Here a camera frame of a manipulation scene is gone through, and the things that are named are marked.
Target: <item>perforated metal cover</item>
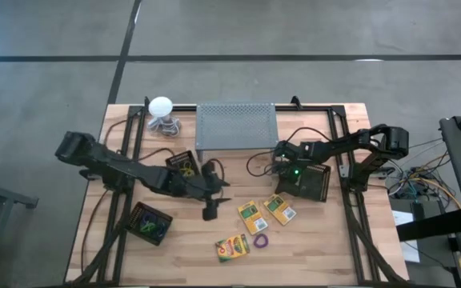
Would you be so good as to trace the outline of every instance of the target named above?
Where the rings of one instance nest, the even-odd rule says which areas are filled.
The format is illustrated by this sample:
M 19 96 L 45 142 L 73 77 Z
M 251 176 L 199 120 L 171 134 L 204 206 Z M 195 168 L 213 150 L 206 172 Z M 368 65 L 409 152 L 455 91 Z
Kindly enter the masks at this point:
M 274 103 L 197 105 L 196 150 L 275 148 L 279 141 Z

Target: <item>wooden tabletop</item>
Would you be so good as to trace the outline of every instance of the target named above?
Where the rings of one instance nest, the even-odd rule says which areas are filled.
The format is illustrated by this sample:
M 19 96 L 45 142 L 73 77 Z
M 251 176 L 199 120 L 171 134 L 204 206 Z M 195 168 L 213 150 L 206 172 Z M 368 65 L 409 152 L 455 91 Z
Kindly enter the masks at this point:
M 350 132 L 370 127 L 364 104 L 343 105 L 346 107 Z M 108 106 L 101 135 L 106 134 L 111 124 L 126 119 L 127 110 L 128 105 Z M 181 134 L 177 138 L 167 138 L 145 131 L 141 155 L 149 154 L 161 147 L 171 148 L 175 153 L 185 150 L 194 152 L 195 113 L 179 112 L 174 113 L 174 116 L 182 123 Z M 327 115 L 324 112 L 278 112 L 277 123 L 279 139 L 286 139 L 300 126 L 310 126 L 330 135 Z M 134 124 L 131 134 L 130 151 L 133 150 L 136 126 Z M 122 124 L 112 130 L 107 143 L 110 149 L 120 148 L 124 128 L 125 125 Z M 298 144 L 301 140 L 318 141 L 322 138 L 312 131 L 301 130 L 291 141 Z M 128 235 L 121 285 L 355 284 L 356 277 L 334 158 L 325 163 L 331 167 L 326 203 L 294 198 L 282 193 L 281 196 L 297 212 L 295 218 L 286 226 L 282 226 L 271 214 L 263 210 L 263 217 L 268 223 L 268 228 L 263 232 L 270 239 L 269 245 L 263 249 L 251 246 L 251 253 L 244 257 L 224 263 L 218 262 L 214 246 L 216 241 L 243 233 L 247 235 L 249 243 L 254 239 L 238 215 L 238 206 L 250 200 L 255 200 L 258 204 L 263 203 L 275 190 L 278 181 L 276 177 L 255 178 L 245 169 L 247 159 L 259 151 L 209 151 L 204 154 L 205 159 L 218 158 L 222 161 L 226 181 L 230 183 L 230 187 L 224 189 L 224 197 L 232 198 L 220 205 L 218 218 L 209 222 L 202 220 L 202 208 L 205 206 L 202 202 L 154 194 L 137 183 L 134 188 L 133 206 L 136 202 L 144 202 L 174 217 L 174 221 L 160 246 L 154 246 L 132 234 Z M 357 161 L 362 161 L 368 153 L 363 150 L 356 151 Z M 170 155 L 167 152 L 159 153 L 143 163 L 164 165 L 165 158 L 168 157 Z M 257 157 L 251 163 L 251 170 L 260 173 L 268 163 L 267 155 Z M 370 184 L 383 185 L 379 180 L 370 180 Z M 80 274 L 81 241 L 95 203 L 104 191 L 101 182 L 91 182 L 88 186 L 67 271 L 67 281 Z M 370 187 L 364 197 L 374 244 L 394 270 L 408 279 L 386 191 Z M 110 198 L 108 193 L 94 218 L 86 241 L 86 264 L 102 245 Z M 367 257 L 363 248 L 361 251 L 366 270 Z M 113 257 L 114 253 L 110 255 L 109 271 L 113 270 Z

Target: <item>concrete floor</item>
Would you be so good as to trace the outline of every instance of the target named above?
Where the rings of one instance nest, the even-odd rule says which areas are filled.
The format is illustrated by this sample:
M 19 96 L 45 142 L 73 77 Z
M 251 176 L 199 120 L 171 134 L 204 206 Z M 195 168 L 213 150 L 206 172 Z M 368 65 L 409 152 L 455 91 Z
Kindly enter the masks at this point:
M 0 55 L 118 55 L 132 5 L 0 0 Z M 141 6 L 130 54 L 461 54 L 461 1 L 152 0 Z M 115 67 L 0 63 L 0 186 L 40 198 L 35 211 L 12 214 L 0 286 L 62 282 L 86 182 L 54 151 L 67 130 L 99 133 Z M 372 124 L 402 126 L 416 144 L 461 114 L 461 62 L 126 64 L 117 103 L 146 95 L 365 102 Z M 441 175 L 457 188 L 450 166 Z

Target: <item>purple ring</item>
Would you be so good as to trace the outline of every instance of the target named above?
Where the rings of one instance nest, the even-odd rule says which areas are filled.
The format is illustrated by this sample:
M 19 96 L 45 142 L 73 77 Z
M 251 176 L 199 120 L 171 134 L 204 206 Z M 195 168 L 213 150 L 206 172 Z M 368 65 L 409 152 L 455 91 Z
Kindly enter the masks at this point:
M 258 244 L 257 242 L 259 241 L 260 238 L 264 238 L 264 243 L 263 244 Z M 255 237 L 255 240 L 254 240 L 254 246 L 257 247 L 257 248 L 264 248 L 266 246 L 268 246 L 268 237 L 261 233 L 261 234 L 258 234 L 256 237 Z

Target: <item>white paper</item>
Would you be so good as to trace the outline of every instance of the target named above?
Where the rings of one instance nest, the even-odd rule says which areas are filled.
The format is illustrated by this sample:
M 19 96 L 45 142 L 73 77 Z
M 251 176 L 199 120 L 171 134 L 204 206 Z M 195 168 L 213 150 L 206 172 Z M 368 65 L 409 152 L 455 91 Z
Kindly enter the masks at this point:
M 412 213 L 392 211 L 392 215 L 394 215 L 394 222 L 397 226 L 414 221 L 414 216 Z M 419 252 L 417 251 L 417 240 L 401 242 L 401 250 L 403 251 L 403 257 L 405 258 L 405 261 L 416 263 L 420 262 Z

